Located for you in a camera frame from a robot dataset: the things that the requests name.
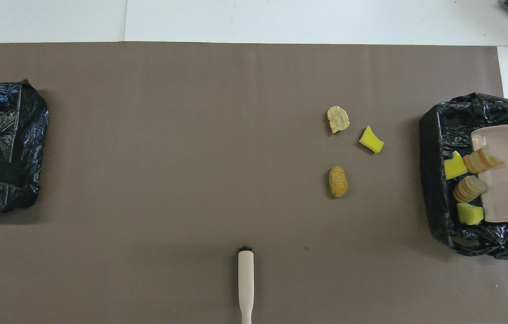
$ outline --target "yellow sponge piece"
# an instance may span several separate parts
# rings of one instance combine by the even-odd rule
[[[477,225],[484,219],[484,208],[472,206],[469,203],[458,203],[458,219],[460,223]]]
[[[360,143],[372,150],[373,153],[380,153],[382,147],[384,146],[384,142],[380,141],[380,139],[373,134],[369,125],[365,128],[365,131],[360,139]]]
[[[444,161],[444,169],[446,180],[456,178],[457,176],[468,172],[462,156],[457,151],[454,151],[454,155],[450,158],[450,160]]]

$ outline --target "brown mat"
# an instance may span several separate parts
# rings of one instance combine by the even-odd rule
[[[38,203],[0,218],[0,323],[239,323],[243,244],[254,323],[508,323],[508,261],[431,236],[418,162],[434,104],[502,95],[495,48],[0,45],[23,78],[50,126]]]

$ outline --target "white handle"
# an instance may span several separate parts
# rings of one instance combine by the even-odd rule
[[[238,298],[242,310],[242,324],[252,324],[254,308],[254,253],[238,253]]]

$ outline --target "food scrap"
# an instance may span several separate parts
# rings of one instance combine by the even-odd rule
[[[489,155],[489,150],[490,146],[484,145],[481,149],[474,151],[472,154],[464,156],[463,161],[469,172],[477,174],[495,166],[499,166],[500,164],[504,164],[503,161]]]
[[[365,128],[365,131],[359,141],[363,146],[372,150],[373,153],[380,153],[384,142],[381,141],[376,135],[374,135],[372,129],[369,127]]]
[[[328,121],[330,121],[332,134],[335,134],[337,131],[343,131],[350,126],[348,113],[337,105],[328,109]]]
[[[454,151],[453,157],[450,160],[444,161],[444,169],[446,180],[456,178],[468,172],[462,156],[457,151]]]
[[[477,225],[484,219],[484,208],[472,206],[469,203],[458,203],[458,219],[466,225]]]
[[[328,174],[330,180],[330,191],[336,198],[342,197],[348,191],[348,179],[346,179],[346,171],[341,166],[334,166]]]
[[[454,198],[460,203],[469,203],[488,191],[488,185],[473,175],[468,175],[454,189]]]

